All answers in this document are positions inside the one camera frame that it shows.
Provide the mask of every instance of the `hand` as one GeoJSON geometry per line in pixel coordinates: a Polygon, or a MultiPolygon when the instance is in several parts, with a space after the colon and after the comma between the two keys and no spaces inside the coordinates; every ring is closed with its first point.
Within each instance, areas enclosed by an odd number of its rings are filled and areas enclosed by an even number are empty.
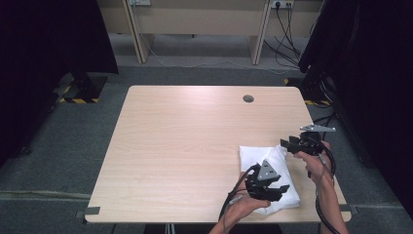
{"type": "Polygon", "coordinates": [[[237,191],[239,192],[233,197],[233,199],[240,196],[242,196],[242,198],[233,205],[229,206],[227,212],[225,213],[226,218],[230,216],[231,218],[240,220],[259,208],[267,208],[271,205],[269,201],[257,200],[249,197],[245,190],[245,180],[241,182],[240,186],[237,188],[237,191]]]}
{"type": "Polygon", "coordinates": [[[245,188],[245,180],[237,188],[237,193],[232,199],[241,199],[235,202],[233,205],[227,207],[224,215],[219,219],[216,225],[212,228],[209,234],[222,234],[228,233],[234,225],[241,220],[241,218],[250,215],[253,211],[259,208],[267,208],[271,205],[269,201],[257,200],[249,197],[245,188]]]}
{"type": "MultiPolygon", "coordinates": [[[[331,149],[331,146],[328,142],[323,141],[322,144],[327,148],[331,149]]],[[[315,183],[318,184],[322,178],[326,177],[331,179],[331,162],[326,154],[326,152],[323,150],[321,152],[321,155],[323,159],[325,160],[325,166],[322,163],[321,159],[318,156],[312,156],[307,153],[304,153],[302,151],[294,154],[294,157],[302,159],[304,162],[306,162],[306,170],[311,173],[311,180],[315,183]]]]}

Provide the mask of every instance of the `table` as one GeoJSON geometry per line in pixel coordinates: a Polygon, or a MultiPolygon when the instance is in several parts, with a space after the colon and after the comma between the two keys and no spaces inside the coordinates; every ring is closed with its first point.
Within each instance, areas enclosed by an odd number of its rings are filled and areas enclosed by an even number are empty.
{"type": "MultiPolygon", "coordinates": [[[[86,214],[88,222],[214,223],[240,174],[240,145],[274,146],[312,123],[292,87],[132,86],[86,214]],[[245,102],[244,96],[254,98],[245,102]]],[[[241,223],[319,221],[315,186],[287,156],[301,207],[241,223]]],[[[340,204],[346,204],[338,181],[340,204]]],[[[343,212],[346,221],[351,214],[343,212]]]]}

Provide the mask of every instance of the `electrical socket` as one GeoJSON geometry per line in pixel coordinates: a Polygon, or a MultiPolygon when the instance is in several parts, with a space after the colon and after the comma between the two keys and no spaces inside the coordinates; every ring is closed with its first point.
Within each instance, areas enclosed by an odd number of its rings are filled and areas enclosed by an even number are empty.
{"type": "Polygon", "coordinates": [[[292,5],[294,5],[294,0],[284,0],[284,1],[274,0],[273,5],[271,5],[271,8],[277,8],[276,7],[277,2],[280,2],[280,9],[292,8],[292,5]]]}
{"type": "Polygon", "coordinates": [[[151,0],[129,0],[131,6],[150,6],[151,0]]]}

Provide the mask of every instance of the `power cord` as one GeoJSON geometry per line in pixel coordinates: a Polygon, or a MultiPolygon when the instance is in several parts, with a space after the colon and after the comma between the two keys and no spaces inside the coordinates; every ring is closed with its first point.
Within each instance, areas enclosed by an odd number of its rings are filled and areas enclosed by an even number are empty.
{"type": "Polygon", "coordinates": [[[265,40],[264,40],[264,43],[265,43],[272,51],[274,51],[274,52],[276,53],[276,62],[277,62],[279,65],[298,69],[298,68],[299,68],[299,67],[298,67],[298,61],[296,61],[296,60],[294,60],[293,58],[291,58],[291,57],[285,55],[284,53],[281,53],[281,52],[280,52],[280,47],[283,46],[283,47],[287,48],[288,50],[292,51],[292,52],[294,53],[294,55],[296,56],[297,59],[299,59],[299,57],[301,56],[301,53],[300,53],[297,49],[295,49],[294,44],[293,44],[293,42],[292,42],[292,36],[291,36],[292,8],[291,8],[291,5],[290,5],[289,3],[287,3],[288,25],[287,25],[286,30],[285,30],[284,25],[283,25],[283,23],[282,23],[282,21],[281,21],[281,18],[280,18],[280,14],[279,14],[280,6],[281,6],[281,3],[280,3],[280,2],[277,2],[277,3],[276,3],[276,13],[277,13],[277,18],[279,19],[280,25],[282,26],[283,37],[282,37],[281,41],[280,41],[277,37],[275,37],[276,40],[277,40],[277,42],[279,43],[279,45],[277,46],[276,49],[273,48],[273,47],[271,47],[271,46],[267,43],[267,41],[265,41],[265,40]],[[288,41],[288,44],[291,46],[291,48],[288,47],[288,46],[286,46],[286,45],[283,43],[283,41],[284,41],[285,39],[288,41]],[[278,60],[278,55],[279,55],[279,56],[282,56],[284,59],[288,60],[292,65],[280,63],[279,60],[278,60]]]}

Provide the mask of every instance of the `white cloth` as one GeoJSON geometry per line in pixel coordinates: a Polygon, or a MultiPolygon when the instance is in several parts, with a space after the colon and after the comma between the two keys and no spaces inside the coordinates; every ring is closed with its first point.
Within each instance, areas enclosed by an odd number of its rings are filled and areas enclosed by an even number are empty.
{"type": "Polygon", "coordinates": [[[300,206],[300,197],[292,183],[291,175],[285,161],[286,149],[277,145],[275,147],[252,147],[240,146],[241,172],[245,172],[252,165],[261,165],[266,159],[271,167],[276,170],[277,174],[281,175],[279,181],[273,182],[270,188],[279,188],[289,184],[287,192],[282,194],[282,198],[278,202],[272,202],[268,208],[260,208],[255,210],[256,213],[268,215],[275,213],[281,209],[294,208],[300,206]]]}

